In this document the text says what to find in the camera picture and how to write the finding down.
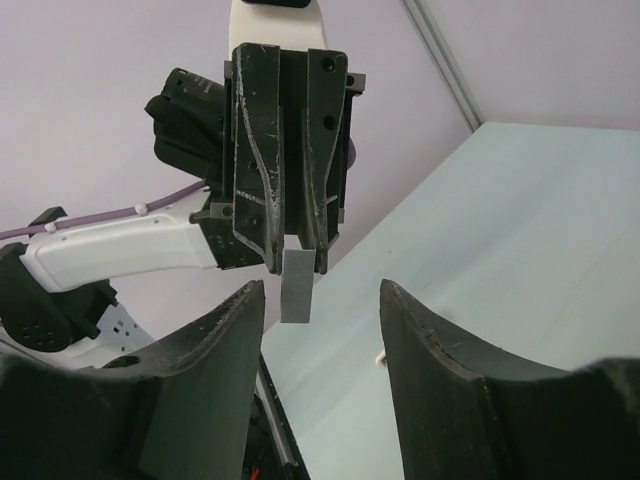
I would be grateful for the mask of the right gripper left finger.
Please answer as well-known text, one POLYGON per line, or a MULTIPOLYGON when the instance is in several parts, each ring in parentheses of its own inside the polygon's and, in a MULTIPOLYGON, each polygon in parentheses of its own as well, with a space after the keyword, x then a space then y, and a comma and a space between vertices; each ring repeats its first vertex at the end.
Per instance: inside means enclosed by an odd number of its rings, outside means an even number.
POLYGON ((251 281, 103 368, 1 358, 5 479, 237 479, 265 311, 251 281))

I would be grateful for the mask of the long grey staple strip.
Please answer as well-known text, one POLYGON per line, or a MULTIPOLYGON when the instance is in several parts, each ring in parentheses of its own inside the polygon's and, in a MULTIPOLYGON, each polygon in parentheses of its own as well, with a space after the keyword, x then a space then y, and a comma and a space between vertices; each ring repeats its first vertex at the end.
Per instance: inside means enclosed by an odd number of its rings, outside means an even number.
POLYGON ((308 324, 315 275, 313 250, 286 250, 281 279, 281 322, 308 324))

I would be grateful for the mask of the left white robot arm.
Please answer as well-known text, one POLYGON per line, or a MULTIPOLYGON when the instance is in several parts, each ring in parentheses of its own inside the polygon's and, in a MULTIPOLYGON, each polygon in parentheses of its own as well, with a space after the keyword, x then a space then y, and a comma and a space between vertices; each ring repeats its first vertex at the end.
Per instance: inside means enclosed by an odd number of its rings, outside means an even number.
POLYGON ((307 323, 344 217, 365 85, 343 52, 258 43, 233 49, 222 83, 173 70, 145 110, 156 157, 195 183, 93 216, 53 207, 3 233, 2 329, 26 351, 100 367, 151 341, 112 279, 254 265, 281 279, 281 320, 307 323))

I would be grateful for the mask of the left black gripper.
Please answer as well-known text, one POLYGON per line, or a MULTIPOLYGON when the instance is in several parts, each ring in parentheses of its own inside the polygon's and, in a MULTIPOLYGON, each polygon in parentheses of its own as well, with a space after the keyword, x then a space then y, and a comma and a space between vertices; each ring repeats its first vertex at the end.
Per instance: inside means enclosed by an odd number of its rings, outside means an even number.
POLYGON ((243 43, 225 66, 222 164, 211 184, 208 241, 217 264, 282 273, 284 240, 328 270, 345 208, 352 103, 366 77, 344 53, 310 49, 280 59, 243 43))

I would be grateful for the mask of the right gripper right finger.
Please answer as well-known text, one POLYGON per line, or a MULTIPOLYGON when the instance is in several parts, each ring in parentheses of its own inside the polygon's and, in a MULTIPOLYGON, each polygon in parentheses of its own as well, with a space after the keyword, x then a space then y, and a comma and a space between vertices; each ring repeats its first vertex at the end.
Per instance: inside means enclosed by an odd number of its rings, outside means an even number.
POLYGON ((524 359, 380 286, 380 324, 408 479, 635 479, 639 363, 563 371, 524 359))

